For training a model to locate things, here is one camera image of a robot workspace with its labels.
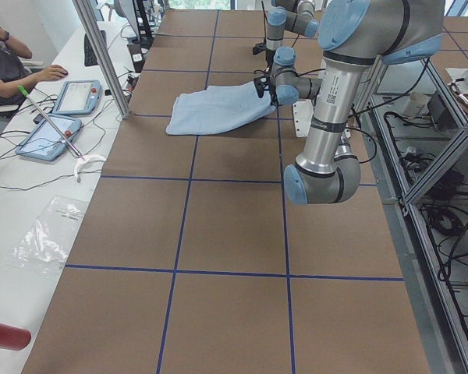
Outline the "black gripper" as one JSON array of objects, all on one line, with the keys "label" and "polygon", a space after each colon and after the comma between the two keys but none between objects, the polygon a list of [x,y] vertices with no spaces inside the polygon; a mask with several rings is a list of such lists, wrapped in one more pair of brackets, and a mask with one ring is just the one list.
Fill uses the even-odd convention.
[{"label": "black gripper", "polygon": [[263,78],[263,86],[264,92],[268,92],[271,98],[271,105],[278,104],[278,98],[276,94],[276,86],[272,83],[271,78],[269,76],[265,76]]}]

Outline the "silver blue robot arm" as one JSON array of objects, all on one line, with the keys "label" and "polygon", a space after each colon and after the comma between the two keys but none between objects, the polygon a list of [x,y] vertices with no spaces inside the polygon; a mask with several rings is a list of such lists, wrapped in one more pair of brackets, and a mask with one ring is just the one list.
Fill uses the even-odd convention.
[{"label": "silver blue robot arm", "polygon": [[[443,1],[333,1],[320,20],[312,1],[274,2],[268,15],[267,52],[272,58],[273,103],[315,100],[303,152],[284,171],[285,193],[297,204],[341,203],[360,183],[360,165],[344,137],[363,72],[376,58],[386,65],[414,62],[441,47]],[[322,79],[304,79],[296,53],[282,43],[285,30],[317,36]]]},{"label": "silver blue robot arm", "polygon": [[319,22],[314,18],[315,1],[272,1],[273,8],[266,19],[265,54],[270,65],[276,50],[282,46],[284,33],[289,31],[305,37],[315,37]]}]

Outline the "person's hand on mouse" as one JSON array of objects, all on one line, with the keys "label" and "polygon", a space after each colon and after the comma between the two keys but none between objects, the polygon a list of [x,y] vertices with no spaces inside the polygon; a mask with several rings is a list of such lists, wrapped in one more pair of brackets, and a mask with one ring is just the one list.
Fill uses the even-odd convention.
[{"label": "person's hand on mouse", "polygon": [[40,82],[57,81],[66,78],[68,75],[68,71],[62,66],[50,65],[38,73],[38,79]]}]

